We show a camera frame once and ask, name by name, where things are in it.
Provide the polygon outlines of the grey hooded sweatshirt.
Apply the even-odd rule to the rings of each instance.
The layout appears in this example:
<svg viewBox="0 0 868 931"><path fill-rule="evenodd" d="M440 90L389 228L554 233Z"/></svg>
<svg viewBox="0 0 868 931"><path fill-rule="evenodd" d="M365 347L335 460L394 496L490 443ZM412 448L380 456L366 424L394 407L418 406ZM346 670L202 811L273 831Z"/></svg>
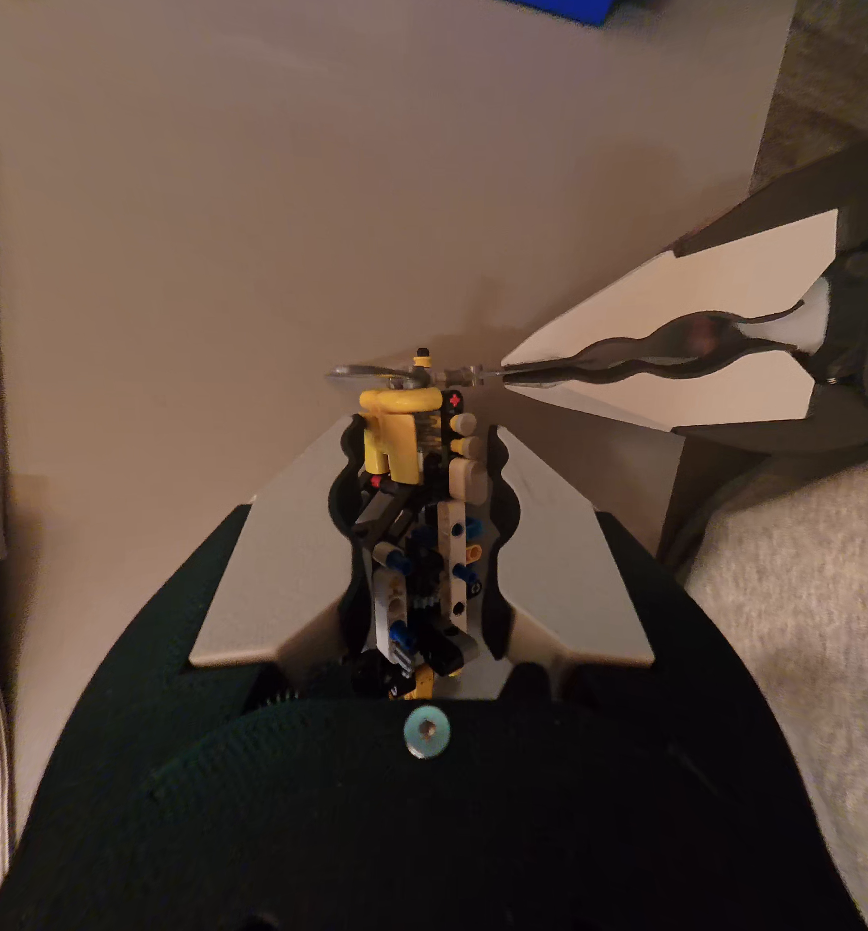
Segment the grey hooded sweatshirt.
<svg viewBox="0 0 868 931"><path fill-rule="evenodd" d="M758 467L722 492L685 588L751 671L868 925L868 459Z"/></svg>

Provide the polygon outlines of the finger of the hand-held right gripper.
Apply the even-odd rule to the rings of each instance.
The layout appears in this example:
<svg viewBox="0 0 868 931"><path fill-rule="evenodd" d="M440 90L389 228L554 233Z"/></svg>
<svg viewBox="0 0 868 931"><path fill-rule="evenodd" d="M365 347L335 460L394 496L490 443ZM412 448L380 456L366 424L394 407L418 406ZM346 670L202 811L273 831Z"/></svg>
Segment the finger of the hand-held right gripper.
<svg viewBox="0 0 868 931"><path fill-rule="evenodd" d="M801 420L815 386L791 355L772 351L745 355L697 378L639 373L613 384L568 381L510 390L572 411L670 432L681 426Z"/></svg>
<svg viewBox="0 0 868 931"><path fill-rule="evenodd" d="M755 320L789 310L836 258L832 209L693 254L663 251L546 323L502 359L564 358L606 339L640 339L712 311Z"/></svg>

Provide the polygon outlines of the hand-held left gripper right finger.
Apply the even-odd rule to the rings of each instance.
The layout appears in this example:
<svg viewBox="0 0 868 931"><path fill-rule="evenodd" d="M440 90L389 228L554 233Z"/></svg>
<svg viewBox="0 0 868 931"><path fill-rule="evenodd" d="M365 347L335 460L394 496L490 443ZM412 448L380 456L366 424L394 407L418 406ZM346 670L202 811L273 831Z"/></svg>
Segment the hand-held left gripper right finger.
<svg viewBox="0 0 868 931"><path fill-rule="evenodd" d="M586 665L648 669L654 652L596 508L517 436L487 438L496 532L482 594L492 656L552 681Z"/></svg>

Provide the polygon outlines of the blue plastic bin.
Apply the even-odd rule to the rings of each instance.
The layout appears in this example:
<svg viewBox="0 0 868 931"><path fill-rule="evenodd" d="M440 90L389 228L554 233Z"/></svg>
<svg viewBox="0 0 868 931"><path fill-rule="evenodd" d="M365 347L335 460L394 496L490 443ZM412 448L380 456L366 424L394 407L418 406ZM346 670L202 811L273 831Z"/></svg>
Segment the blue plastic bin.
<svg viewBox="0 0 868 931"><path fill-rule="evenodd" d="M580 26L602 27L623 1L507 1L507 4Z"/></svg>

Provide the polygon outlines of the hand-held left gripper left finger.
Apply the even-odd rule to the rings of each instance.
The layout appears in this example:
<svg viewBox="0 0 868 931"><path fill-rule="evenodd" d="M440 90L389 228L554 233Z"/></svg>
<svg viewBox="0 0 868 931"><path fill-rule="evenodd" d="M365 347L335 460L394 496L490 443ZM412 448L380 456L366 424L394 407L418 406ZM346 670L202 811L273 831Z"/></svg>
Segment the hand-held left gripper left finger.
<svg viewBox="0 0 868 931"><path fill-rule="evenodd" d="M352 550L329 495L348 463L348 425L339 418L254 496L189 655L193 667L312 669L345 653L338 609Z"/></svg>

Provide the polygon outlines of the yellow black lego helicopter model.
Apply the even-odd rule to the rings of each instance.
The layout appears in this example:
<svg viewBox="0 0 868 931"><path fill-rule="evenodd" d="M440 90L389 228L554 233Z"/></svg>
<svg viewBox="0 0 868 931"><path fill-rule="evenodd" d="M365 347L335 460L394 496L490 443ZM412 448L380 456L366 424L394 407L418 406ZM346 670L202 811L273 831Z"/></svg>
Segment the yellow black lego helicopter model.
<svg viewBox="0 0 868 931"><path fill-rule="evenodd" d="M489 376L481 365L436 369L426 347L408 365L328 374L373 382L345 432L348 465L328 502L353 549L354 591L339 614L360 695L428 700L479 655L469 617L483 590L484 529L469 509L489 483L463 390Z"/></svg>

